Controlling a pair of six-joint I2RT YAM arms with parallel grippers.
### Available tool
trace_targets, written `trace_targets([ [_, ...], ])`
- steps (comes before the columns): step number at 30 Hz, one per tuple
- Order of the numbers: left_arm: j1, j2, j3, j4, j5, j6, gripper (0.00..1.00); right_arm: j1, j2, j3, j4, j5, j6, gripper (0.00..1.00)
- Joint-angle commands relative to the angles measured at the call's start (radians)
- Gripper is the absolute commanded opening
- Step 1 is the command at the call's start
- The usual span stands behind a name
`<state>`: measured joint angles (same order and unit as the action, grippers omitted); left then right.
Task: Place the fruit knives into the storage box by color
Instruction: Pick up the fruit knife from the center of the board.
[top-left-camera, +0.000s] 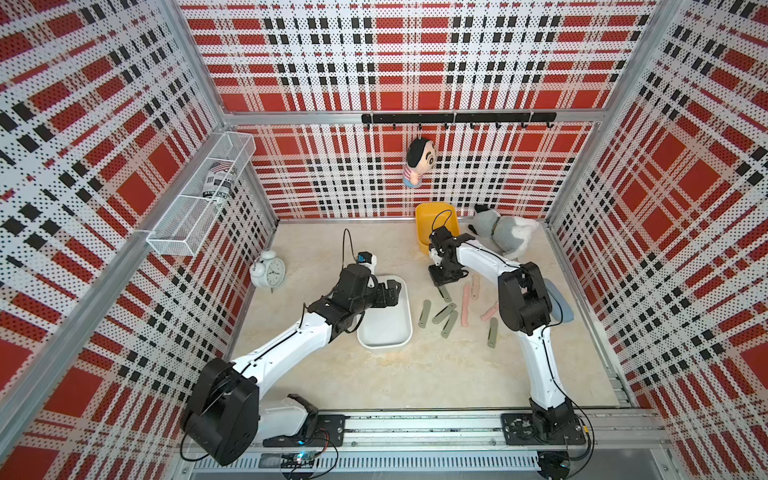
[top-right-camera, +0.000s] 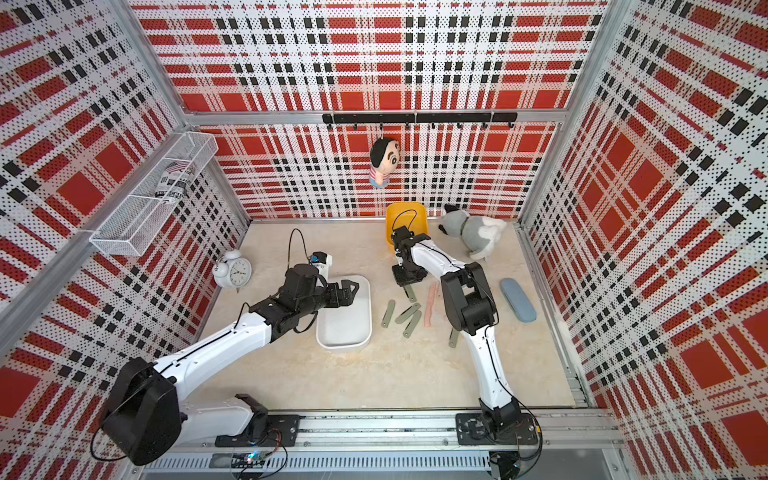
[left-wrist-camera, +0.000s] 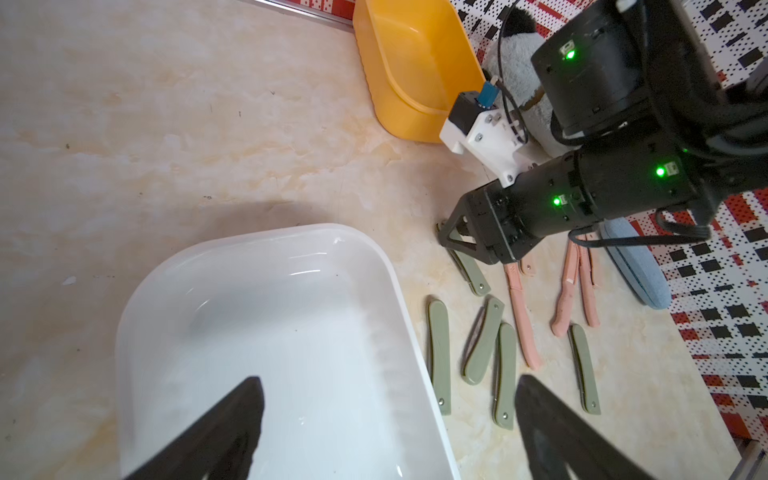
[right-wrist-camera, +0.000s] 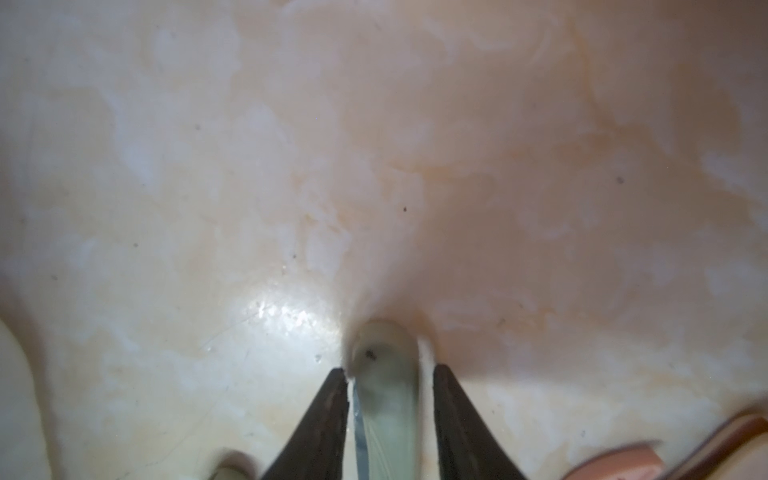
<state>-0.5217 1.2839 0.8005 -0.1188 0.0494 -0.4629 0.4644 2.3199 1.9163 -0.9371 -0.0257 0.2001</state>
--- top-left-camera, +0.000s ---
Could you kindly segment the white storage box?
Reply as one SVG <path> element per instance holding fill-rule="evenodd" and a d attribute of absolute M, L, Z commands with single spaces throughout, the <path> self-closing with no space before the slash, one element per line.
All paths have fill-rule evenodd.
<path fill-rule="evenodd" d="M 407 284 L 397 275 L 383 275 L 379 278 L 384 284 L 389 280 L 396 281 L 401 286 L 398 303 L 381 309 L 368 309 L 362 326 L 356 332 L 361 346 L 372 352 L 401 349 L 413 335 Z"/>

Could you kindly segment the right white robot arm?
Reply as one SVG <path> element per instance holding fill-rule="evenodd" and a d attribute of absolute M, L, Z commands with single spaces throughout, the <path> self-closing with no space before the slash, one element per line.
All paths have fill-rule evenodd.
<path fill-rule="evenodd" d="M 429 236 L 437 287 L 477 273 L 497 287 L 498 315 L 520 341 L 530 382 L 532 438 L 550 445 L 581 445 L 586 433 L 575 405 L 559 379 L 551 343 L 552 299 L 539 267 L 502 257 L 470 234 L 453 235 L 439 227 Z"/>

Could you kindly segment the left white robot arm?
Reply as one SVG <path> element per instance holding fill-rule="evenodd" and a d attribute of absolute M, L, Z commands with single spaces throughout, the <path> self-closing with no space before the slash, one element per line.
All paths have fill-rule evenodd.
<path fill-rule="evenodd" d="M 399 304 L 402 283 L 377 279 L 370 263 L 352 263 L 340 271 L 331 291 L 303 305 L 300 319 L 249 354 L 234 360 L 215 358 L 201 370 L 180 419 L 183 437 L 194 441 L 218 465 L 239 459 L 264 426 L 269 439 L 314 440 L 316 410 L 290 395 L 273 407 L 260 405 L 286 373 L 341 334 L 351 334 L 369 309 Z"/>

